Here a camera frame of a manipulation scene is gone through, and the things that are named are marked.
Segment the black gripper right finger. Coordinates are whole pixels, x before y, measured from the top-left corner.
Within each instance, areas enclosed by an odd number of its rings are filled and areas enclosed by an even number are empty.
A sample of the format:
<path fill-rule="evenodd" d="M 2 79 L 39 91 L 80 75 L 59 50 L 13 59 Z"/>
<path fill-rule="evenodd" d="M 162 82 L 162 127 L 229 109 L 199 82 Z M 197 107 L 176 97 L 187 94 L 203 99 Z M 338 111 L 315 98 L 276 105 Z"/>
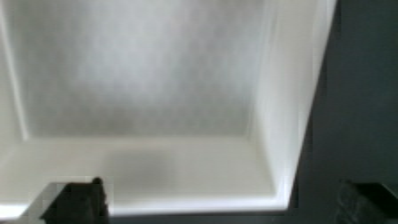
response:
<path fill-rule="evenodd" d="M 341 183 L 336 224 L 398 224 L 398 194 L 382 183 Z"/>

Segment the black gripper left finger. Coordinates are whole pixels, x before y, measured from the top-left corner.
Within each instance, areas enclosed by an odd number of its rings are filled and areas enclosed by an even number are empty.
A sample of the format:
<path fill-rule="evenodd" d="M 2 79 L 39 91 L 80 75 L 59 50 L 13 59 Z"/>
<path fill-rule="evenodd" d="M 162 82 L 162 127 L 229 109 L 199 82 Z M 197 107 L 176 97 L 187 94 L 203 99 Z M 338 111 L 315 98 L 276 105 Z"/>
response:
<path fill-rule="evenodd" d="M 110 224 L 107 194 L 100 177 L 89 183 L 68 183 L 43 212 L 45 224 Z"/>

